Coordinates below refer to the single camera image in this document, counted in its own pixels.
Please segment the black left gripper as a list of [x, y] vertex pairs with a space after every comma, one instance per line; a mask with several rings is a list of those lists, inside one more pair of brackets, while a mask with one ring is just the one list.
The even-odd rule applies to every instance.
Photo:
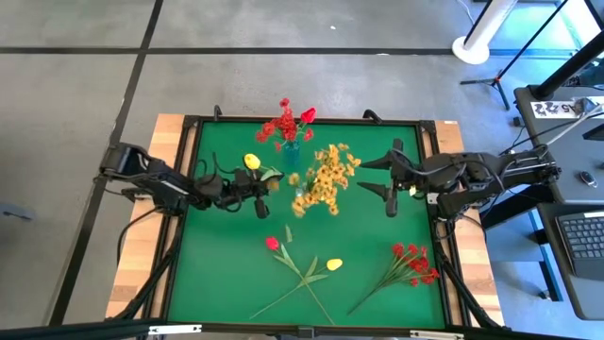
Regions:
[[236, 213], [246, 199], [253, 198], [256, 216], [259, 219], [266, 218], [269, 209], [263, 198], [269, 191], [278, 190], [278, 182], [284, 178], [284, 174], [272, 175], [265, 180], [266, 183], [260, 179], [262, 175], [260, 170], [235, 170], [234, 180], [224, 182], [221, 208], [229, 213]]

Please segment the black diagonal frame strut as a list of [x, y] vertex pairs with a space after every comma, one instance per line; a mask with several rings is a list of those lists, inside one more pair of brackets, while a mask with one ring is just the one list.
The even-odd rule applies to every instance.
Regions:
[[169, 246], [159, 247], [160, 258], [155, 258], [143, 284], [134, 290], [124, 308], [110, 316], [112, 319], [166, 319], [170, 305], [181, 236], [174, 234]]
[[458, 301], [458, 311], [461, 318], [461, 326], [473, 328], [471, 316], [477, 321], [477, 328], [505, 330], [505, 327], [495, 322], [487, 312], [478, 304], [477, 299], [471, 293], [462, 277], [461, 267], [451, 262], [443, 248], [442, 241], [438, 237], [433, 238], [435, 261], [438, 269], [445, 275], [445, 282], [450, 281], [454, 294]]

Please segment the yellow artificial flowers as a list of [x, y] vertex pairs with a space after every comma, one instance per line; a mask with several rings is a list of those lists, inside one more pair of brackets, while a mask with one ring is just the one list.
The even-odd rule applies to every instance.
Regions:
[[[173, 282], [168, 317], [200, 323], [329, 325], [302, 287], [268, 311], [250, 316], [294, 288], [299, 278], [276, 260], [265, 239], [276, 237], [305, 273], [312, 259], [318, 268], [330, 259], [344, 264], [311, 285], [335, 324], [354, 327], [441, 328], [445, 323], [437, 284], [411, 287], [398, 283], [348, 311], [376, 285], [393, 258], [395, 243], [429, 247], [427, 206], [408, 194], [398, 197], [395, 217], [384, 202], [359, 182], [385, 184], [388, 172], [359, 169], [337, 194], [338, 215], [316, 205], [298, 218], [292, 210], [294, 189], [281, 184], [265, 198], [269, 215], [256, 216], [246, 200], [238, 212], [215, 208], [188, 212]], [[285, 225], [293, 233], [286, 243]]]

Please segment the black tripod stand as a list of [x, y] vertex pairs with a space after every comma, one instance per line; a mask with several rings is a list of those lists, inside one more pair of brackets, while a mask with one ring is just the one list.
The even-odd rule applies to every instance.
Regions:
[[491, 78], [482, 79], [466, 79], [460, 81], [459, 84], [461, 86], [482, 84], [495, 89], [501, 98], [501, 102], [503, 104], [504, 109], [506, 111], [509, 111], [511, 109], [511, 104], [503, 88], [502, 78], [508, 73], [512, 66], [525, 54], [525, 52], [529, 49], [532, 43], [539, 37], [539, 35], [545, 30], [548, 24], [557, 16], [557, 14], [565, 7], [568, 1], [569, 0], [562, 0], [560, 4], [556, 6], [553, 12], [531, 35], [531, 37], [525, 42], [525, 44], [517, 50], [517, 52], [513, 55], [513, 58], [506, 64], [506, 66], [503, 69], [499, 70], [494, 76], [492, 76]]

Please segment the black keyboard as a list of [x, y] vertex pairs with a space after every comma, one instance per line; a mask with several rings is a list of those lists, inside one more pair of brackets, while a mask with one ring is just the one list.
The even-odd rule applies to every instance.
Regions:
[[604, 281], [604, 211], [559, 216], [556, 224], [574, 275]]

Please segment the blue textured glass vase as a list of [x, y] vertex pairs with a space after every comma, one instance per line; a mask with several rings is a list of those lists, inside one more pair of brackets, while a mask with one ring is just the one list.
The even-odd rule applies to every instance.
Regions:
[[287, 141], [282, 146], [285, 163], [288, 166], [297, 166], [300, 158], [300, 143], [298, 141]]

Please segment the grey side table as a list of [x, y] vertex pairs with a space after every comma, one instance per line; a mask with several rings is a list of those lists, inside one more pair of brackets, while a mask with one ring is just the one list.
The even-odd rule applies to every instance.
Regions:
[[583, 320], [604, 321], [604, 281], [588, 280], [574, 275], [556, 224], [556, 218], [559, 216], [595, 211], [604, 211], [604, 206], [553, 203], [542, 203], [537, 206], [537, 212], [545, 227], [546, 237], [575, 314]]

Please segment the silver metal bracket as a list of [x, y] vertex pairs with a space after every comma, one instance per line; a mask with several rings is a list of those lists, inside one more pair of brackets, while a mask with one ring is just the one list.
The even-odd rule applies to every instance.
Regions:
[[150, 326], [148, 335], [169, 335], [183, 333], [200, 333], [203, 327], [201, 324], [178, 324]]
[[426, 330], [410, 330], [410, 338], [422, 340], [465, 340], [462, 333]]

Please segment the grey desk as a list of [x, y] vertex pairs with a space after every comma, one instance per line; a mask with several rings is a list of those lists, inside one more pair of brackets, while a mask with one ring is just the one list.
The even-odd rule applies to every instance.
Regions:
[[[554, 199], [566, 204], [604, 204], [604, 141], [584, 138], [593, 128], [604, 125], [604, 114], [587, 119], [577, 126], [578, 119], [537, 119], [530, 108], [531, 101], [575, 101], [588, 97], [595, 104], [604, 104], [604, 90], [589, 87], [561, 87], [549, 100], [532, 96], [529, 88], [513, 91], [528, 134], [534, 145], [546, 144], [548, 156], [562, 169], [559, 179], [549, 185]], [[586, 185], [579, 177], [587, 171], [597, 181], [597, 187]]]

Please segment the yellow artificial tulip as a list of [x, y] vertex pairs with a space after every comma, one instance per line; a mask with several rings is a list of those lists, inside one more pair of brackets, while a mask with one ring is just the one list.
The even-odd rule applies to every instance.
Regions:
[[248, 153], [243, 156], [244, 166], [251, 172], [251, 177], [254, 181], [265, 186], [265, 180], [272, 175], [283, 174], [280, 170], [274, 166], [264, 166], [260, 158], [255, 154]]
[[326, 262], [326, 264], [322, 268], [318, 268], [317, 267], [318, 259], [314, 258], [310, 264], [310, 267], [307, 270], [307, 273], [299, 276], [299, 282], [294, 288], [292, 288], [289, 292], [285, 293], [281, 297], [277, 298], [273, 302], [269, 303], [265, 307], [261, 308], [260, 310], [258, 310], [254, 314], [252, 314], [250, 316], [250, 319], [253, 319], [253, 318], [263, 314], [264, 312], [268, 311], [275, 305], [279, 304], [279, 302], [281, 302], [285, 298], [288, 298], [290, 295], [292, 295], [294, 292], [296, 292], [300, 288], [305, 287], [310, 292], [312, 298], [315, 300], [316, 304], [319, 306], [320, 310], [326, 317], [327, 321], [330, 324], [333, 324], [334, 321], [332, 320], [331, 316], [328, 314], [327, 309], [323, 306], [322, 302], [320, 301], [318, 296], [316, 296], [316, 294], [314, 293], [314, 291], [312, 290], [312, 288], [310, 286], [317, 281], [327, 279], [331, 272], [337, 271], [338, 269], [340, 269], [343, 266], [343, 264], [344, 264], [344, 262], [341, 259], [330, 259]]

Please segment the white label paper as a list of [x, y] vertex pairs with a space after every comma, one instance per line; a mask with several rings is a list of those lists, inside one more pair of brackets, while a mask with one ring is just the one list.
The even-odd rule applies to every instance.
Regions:
[[573, 101], [531, 101], [529, 104], [537, 119], [577, 119], [581, 116]]

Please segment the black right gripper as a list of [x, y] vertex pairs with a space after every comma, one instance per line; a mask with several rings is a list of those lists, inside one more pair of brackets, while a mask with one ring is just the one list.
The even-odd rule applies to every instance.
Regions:
[[419, 170], [403, 153], [403, 142], [394, 139], [392, 148], [381, 158], [373, 161], [365, 161], [362, 168], [389, 170], [390, 184], [375, 184], [359, 182], [358, 185], [378, 196], [386, 199], [385, 212], [388, 217], [397, 215], [397, 194], [400, 191], [409, 191], [412, 187], [418, 187], [422, 180]]

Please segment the red artificial tulip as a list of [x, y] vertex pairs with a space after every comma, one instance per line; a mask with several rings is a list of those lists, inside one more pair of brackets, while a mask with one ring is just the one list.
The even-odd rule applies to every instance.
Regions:
[[313, 138], [314, 132], [310, 125], [316, 118], [316, 108], [309, 108], [302, 112], [299, 117], [299, 122], [294, 125], [294, 138], [302, 139], [304, 142], [308, 142]]
[[319, 297], [316, 295], [314, 290], [311, 288], [311, 284], [313, 282], [324, 280], [327, 278], [327, 275], [324, 274], [324, 269], [319, 269], [317, 267], [318, 258], [314, 257], [312, 259], [308, 269], [306, 270], [306, 272], [303, 273], [295, 264], [293, 258], [290, 256], [289, 252], [287, 251], [287, 248], [282, 243], [280, 243], [276, 237], [266, 238], [265, 244], [266, 244], [266, 247], [274, 253], [273, 257], [276, 260], [278, 260], [282, 264], [285, 264], [289, 269], [291, 269], [295, 273], [295, 275], [299, 278], [298, 285], [305, 287], [309, 291], [311, 297], [313, 298], [313, 300], [315, 301], [315, 303], [317, 304], [317, 306], [319, 307], [319, 309], [321, 310], [321, 312], [327, 319], [328, 323], [331, 325], [334, 325], [335, 324], [334, 320], [329, 315], [327, 309], [325, 308], [325, 306], [323, 305], [323, 303], [321, 302]]

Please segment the blue desk frame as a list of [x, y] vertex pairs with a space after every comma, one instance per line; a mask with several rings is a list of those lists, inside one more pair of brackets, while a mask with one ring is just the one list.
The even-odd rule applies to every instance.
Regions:
[[530, 224], [533, 228], [533, 233], [529, 238], [538, 245], [542, 255], [542, 259], [538, 262], [538, 264], [544, 278], [545, 290], [540, 292], [538, 297], [541, 299], [550, 300], [552, 302], [562, 302], [562, 291], [560, 285], [556, 281], [554, 266], [549, 260], [545, 249], [545, 247], [549, 245], [549, 241], [545, 234], [545, 227], [542, 219], [537, 210], [531, 211], [528, 216], [530, 219]]

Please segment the white pillar with round base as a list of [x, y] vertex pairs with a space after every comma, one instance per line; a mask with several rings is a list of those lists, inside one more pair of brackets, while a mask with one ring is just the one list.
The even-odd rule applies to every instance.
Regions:
[[466, 36], [452, 43], [453, 54], [468, 64], [482, 64], [490, 57], [489, 44], [518, 0], [488, 0]]

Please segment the thick black pole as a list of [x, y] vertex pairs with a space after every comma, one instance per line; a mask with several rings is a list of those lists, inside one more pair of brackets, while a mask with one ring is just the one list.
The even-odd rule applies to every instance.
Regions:
[[603, 52], [604, 45], [597, 46], [596, 41], [591, 41], [589, 44], [582, 47], [571, 59], [542, 84], [529, 85], [529, 91], [536, 99], [550, 99], [555, 91], [558, 90], [566, 80]]

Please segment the red artificial blossom bunch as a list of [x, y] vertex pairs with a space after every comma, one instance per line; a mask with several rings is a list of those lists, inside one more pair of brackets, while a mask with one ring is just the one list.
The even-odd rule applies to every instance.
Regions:
[[392, 246], [392, 254], [393, 258], [384, 275], [372, 290], [348, 311], [348, 315], [359, 309], [368, 298], [391, 285], [398, 283], [405, 283], [411, 287], [420, 284], [431, 285], [441, 277], [440, 272], [430, 265], [428, 249], [425, 246], [405, 245], [398, 242]]
[[294, 138], [294, 125], [299, 122], [300, 115], [298, 118], [294, 117], [294, 110], [290, 106], [290, 99], [281, 99], [279, 106], [281, 108], [279, 117], [263, 123], [255, 133], [256, 141], [261, 144], [272, 140], [277, 152], [282, 150], [282, 146], [287, 141], [303, 141], [302, 139], [296, 140]]

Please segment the black rig beam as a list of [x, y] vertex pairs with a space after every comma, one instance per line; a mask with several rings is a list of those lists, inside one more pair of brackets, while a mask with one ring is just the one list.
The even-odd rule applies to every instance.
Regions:
[[[31, 328], [0, 330], [0, 340], [122, 340], [148, 335], [150, 326], [178, 325], [187, 323], [166, 323], [159, 318], [150, 319], [109, 319], [102, 322], [39, 326]], [[410, 330], [462, 333], [465, 340], [584, 340], [576, 337], [554, 336], [509, 330], [492, 330], [449, 326], [444, 329], [420, 328], [374, 328], [338, 326], [296, 326], [268, 324], [201, 324], [201, 332], [261, 333], [292, 335], [302, 339], [318, 336], [376, 336], [410, 338]]]

